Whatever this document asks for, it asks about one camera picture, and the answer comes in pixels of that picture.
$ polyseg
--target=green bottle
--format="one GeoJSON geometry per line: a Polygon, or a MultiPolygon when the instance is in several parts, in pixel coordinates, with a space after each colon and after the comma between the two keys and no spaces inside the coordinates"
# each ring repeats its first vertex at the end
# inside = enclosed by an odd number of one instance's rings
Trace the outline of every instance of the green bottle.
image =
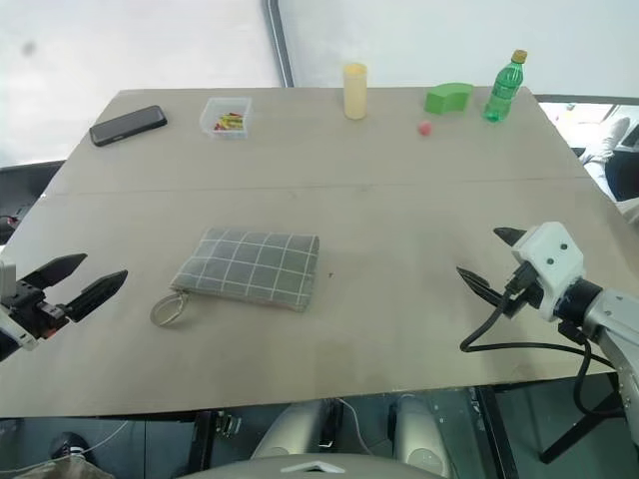
{"type": "Polygon", "coordinates": [[[503,122],[510,113],[510,103],[523,83],[523,64],[527,56],[525,50],[515,50],[510,64],[497,75],[490,100],[483,109],[483,118],[489,122],[503,122]]]}

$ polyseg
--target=gray plaid pouch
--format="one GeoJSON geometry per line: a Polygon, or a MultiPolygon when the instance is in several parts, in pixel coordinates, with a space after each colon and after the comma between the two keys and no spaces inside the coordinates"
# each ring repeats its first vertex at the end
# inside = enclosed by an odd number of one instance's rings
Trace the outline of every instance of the gray plaid pouch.
{"type": "Polygon", "coordinates": [[[311,301],[319,250],[315,235],[211,228],[171,281],[176,294],[154,306],[151,320],[158,325],[174,320],[192,292],[304,311],[311,301]],[[177,312],[160,321],[160,309],[175,301],[177,312]]]}

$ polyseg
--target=yellow bottle cap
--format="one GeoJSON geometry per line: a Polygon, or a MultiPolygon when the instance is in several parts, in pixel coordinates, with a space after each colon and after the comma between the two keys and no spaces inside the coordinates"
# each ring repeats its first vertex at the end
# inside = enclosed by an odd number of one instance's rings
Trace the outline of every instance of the yellow bottle cap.
{"type": "Polygon", "coordinates": [[[515,50],[510,61],[514,63],[526,63],[527,56],[528,52],[525,50],[515,50]]]}

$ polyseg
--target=smartphone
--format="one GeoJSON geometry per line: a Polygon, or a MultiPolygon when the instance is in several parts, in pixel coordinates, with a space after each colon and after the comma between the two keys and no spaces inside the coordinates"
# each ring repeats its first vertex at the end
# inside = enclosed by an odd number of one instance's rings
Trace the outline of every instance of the smartphone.
{"type": "Polygon", "coordinates": [[[167,117],[164,116],[164,112],[159,106],[154,105],[94,125],[89,129],[89,134],[96,147],[104,147],[147,130],[164,127],[166,124],[167,117]]]}

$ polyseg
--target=green block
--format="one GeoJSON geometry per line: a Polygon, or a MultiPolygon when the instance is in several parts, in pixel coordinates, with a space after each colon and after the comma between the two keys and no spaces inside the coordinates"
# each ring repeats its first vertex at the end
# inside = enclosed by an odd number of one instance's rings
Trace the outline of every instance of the green block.
{"type": "Polygon", "coordinates": [[[467,83],[443,83],[428,90],[426,112],[442,115],[446,112],[463,112],[472,93],[472,85],[467,83]]]}

